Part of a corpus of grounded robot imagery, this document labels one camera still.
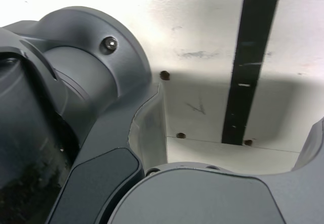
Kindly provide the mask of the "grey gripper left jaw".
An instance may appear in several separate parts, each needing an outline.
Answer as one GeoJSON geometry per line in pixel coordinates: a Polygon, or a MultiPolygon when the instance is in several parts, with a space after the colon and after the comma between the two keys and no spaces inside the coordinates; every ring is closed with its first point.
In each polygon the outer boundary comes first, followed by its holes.
{"type": "Polygon", "coordinates": [[[146,171],[167,161],[163,85],[139,86],[93,125],[48,223],[107,223],[146,171]]]}

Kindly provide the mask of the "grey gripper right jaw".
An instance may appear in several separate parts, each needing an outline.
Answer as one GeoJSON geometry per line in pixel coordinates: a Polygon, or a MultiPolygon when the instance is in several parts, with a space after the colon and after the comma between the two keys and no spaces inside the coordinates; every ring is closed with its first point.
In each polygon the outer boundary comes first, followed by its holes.
{"type": "Polygon", "coordinates": [[[109,223],[323,223],[323,121],[289,172],[169,168],[132,187],[109,223]]]}

